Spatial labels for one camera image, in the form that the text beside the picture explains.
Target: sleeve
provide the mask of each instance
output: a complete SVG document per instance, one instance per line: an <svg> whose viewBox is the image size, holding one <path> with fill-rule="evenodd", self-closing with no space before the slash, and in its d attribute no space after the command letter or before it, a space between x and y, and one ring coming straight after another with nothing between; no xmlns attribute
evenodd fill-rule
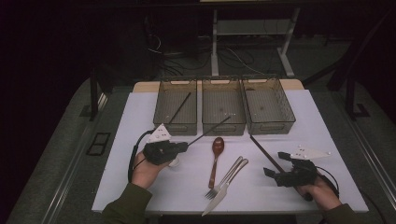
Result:
<svg viewBox="0 0 396 224"><path fill-rule="evenodd" d="M363 224L347 203L325 212L323 216L329 224Z"/></svg>
<svg viewBox="0 0 396 224"><path fill-rule="evenodd" d="M106 223L145 223L146 206L152 194L134 184L128 184L121 196L102 212Z"/></svg>

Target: wooden spoon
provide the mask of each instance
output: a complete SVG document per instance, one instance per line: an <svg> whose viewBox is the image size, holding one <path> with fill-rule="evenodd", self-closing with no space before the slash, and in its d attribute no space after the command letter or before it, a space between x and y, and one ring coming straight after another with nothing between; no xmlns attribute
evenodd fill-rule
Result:
<svg viewBox="0 0 396 224"><path fill-rule="evenodd" d="M212 150L213 153L215 154L215 160L213 162L213 167L212 167L212 174L210 175L210 180L209 180L209 188L213 189L215 186L215 177L216 177L216 167L218 165L218 157L223 152L224 150L224 140L221 137L217 137L215 141L213 141L212 145Z"/></svg>

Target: hand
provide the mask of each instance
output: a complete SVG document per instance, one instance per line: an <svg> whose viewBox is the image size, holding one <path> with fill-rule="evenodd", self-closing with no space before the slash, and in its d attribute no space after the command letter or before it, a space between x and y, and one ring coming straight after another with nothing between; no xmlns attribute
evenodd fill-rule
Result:
<svg viewBox="0 0 396 224"><path fill-rule="evenodd" d="M136 154L134 159L134 173L132 175L131 183L143 189L148 189L157 178L158 173L166 167L170 162L161 165L154 165L145 159L142 152Z"/></svg>
<svg viewBox="0 0 396 224"><path fill-rule="evenodd" d="M297 187L297 190L301 195L305 195L306 193L311 194L318 208L323 211L328 211L341 205L340 200L332 189L319 176L315 180L314 185L300 186Z"/></svg>

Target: metal fork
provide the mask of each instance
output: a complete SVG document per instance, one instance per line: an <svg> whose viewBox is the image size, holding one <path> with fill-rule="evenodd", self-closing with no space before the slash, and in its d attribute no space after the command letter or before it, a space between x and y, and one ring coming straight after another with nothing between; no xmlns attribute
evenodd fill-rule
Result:
<svg viewBox="0 0 396 224"><path fill-rule="evenodd" d="M207 199L212 199L214 198L218 193L219 190L221 189L222 184L228 179L228 177L230 177L230 175L233 173L233 171L235 170L236 166L238 166L238 164L242 161L241 156L235 161L235 163L233 164L233 166L230 168L230 170L227 172L227 174L222 178L222 180L220 181L219 184L217 184L213 189L211 189L206 195L205 197Z"/></svg>

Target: white knife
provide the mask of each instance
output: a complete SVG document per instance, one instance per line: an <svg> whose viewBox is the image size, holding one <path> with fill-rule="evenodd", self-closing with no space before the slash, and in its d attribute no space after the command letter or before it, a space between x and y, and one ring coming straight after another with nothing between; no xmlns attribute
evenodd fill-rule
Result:
<svg viewBox="0 0 396 224"><path fill-rule="evenodd" d="M216 195L216 197L210 202L210 204L207 205L205 211L202 213L202 216L208 214L210 211L212 211L218 204L223 200L225 195L227 194L227 188L230 186L231 181L233 181L233 178L238 174L238 172L246 165L248 164L248 159L243 159L239 165L235 168L235 171L233 174L229 177L227 182L223 185L223 187L220 189L219 193Z"/></svg>

